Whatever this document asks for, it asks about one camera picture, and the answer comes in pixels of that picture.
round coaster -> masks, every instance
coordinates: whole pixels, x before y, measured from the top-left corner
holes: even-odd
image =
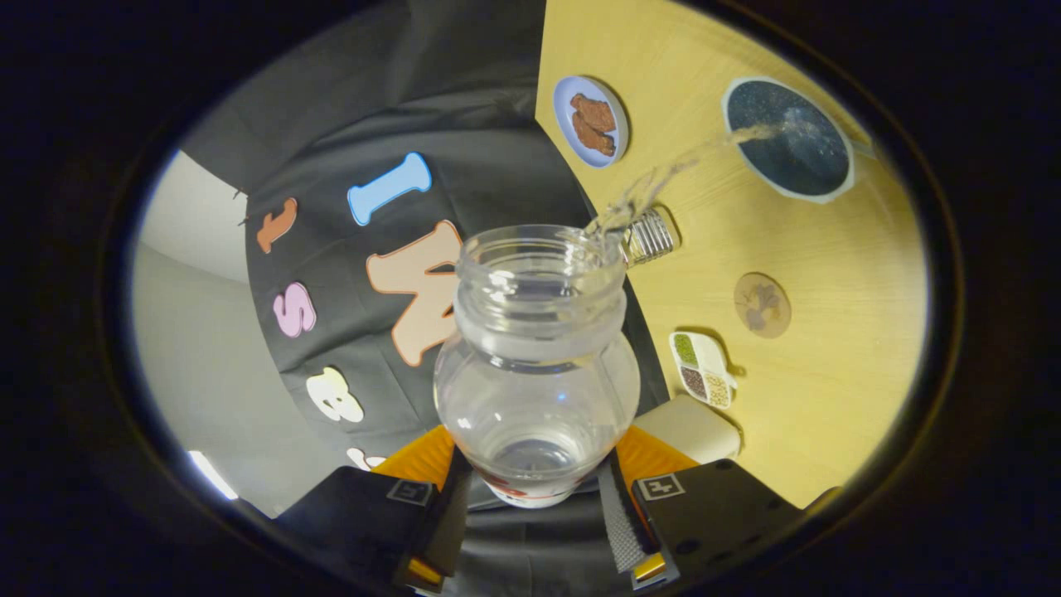
[[[745,328],[762,338],[781,336],[793,319],[784,288],[763,274],[745,274],[737,280],[733,305]]]

glass jar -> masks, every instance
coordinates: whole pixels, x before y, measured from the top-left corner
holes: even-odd
[[[619,242],[567,226],[498,228],[465,243],[456,273],[457,331],[435,365],[438,417],[498,497],[559,504],[638,407]]]

wooden table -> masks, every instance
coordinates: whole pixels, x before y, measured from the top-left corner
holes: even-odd
[[[626,155],[604,170],[582,163],[557,126],[553,87],[572,74],[609,85],[630,120]],[[853,141],[872,145],[781,57],[663,1],[549,2],[536,116],[599,210],[661,160],[724,136],[723,93],[733,78],[754,75],[798,89]],[[874,159],[857,156],[854,188],[827,205],[780,195],[734,147],[707,161],[659,199],[682,247],[629,277],[672,397],[682,387],[667,335],[702,331],[721,340],[740,383],[724,412],[743,429],[740,463],[803,507],[855,473],[906,399],[926,323],[920,232],[905,191]],[[733,289],[749,271],[787,293],[793,320],[780,338],[753,335],[736,315]]]

brown food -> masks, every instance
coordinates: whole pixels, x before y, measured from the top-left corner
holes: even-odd
[[[615,117],[611,115],[608,102],[598,102],[581,93],[576,93],[574,98],[571,98],[571,107],[582,112],[582,117],[590,127],[601,133],[610,133],[615,129]]]
[[[597,150],[608,157],[615,155],[615,141],[608,135],[590,126],[586,122],[586,118],[582,117],[582,112],[576,111],[571,115],[571,123],[575,125],[575,134],[578,135],[578,141],[582,145]]]

water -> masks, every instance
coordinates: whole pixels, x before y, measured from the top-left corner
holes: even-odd
[[[488,462],[473,464],[494,495],[520,508],[546,508],[567,499],[598,458],[591,434],[570,434],[570,425],[521,428]],[[508,433],[495,437],[511,437]]]
[[[524,473],[551,473],[572,467],[575,456],[559,444],[546,440],[522,440],[503,447],[493,461]]]
[[[633,181],[620,198],[606,207],[586,226],[590,236],[622,233],[645,209],[656,201],[659,193],[666,188],[675,175],[700,163],[712,152],[727,146],[785,135],[790,143],[805,145],[807,139],[820,137],[821,131],[799,109],[785,111],[781,124],[755,124],[737,128],[721,139],[709,139],[660,165],[653,168]]]

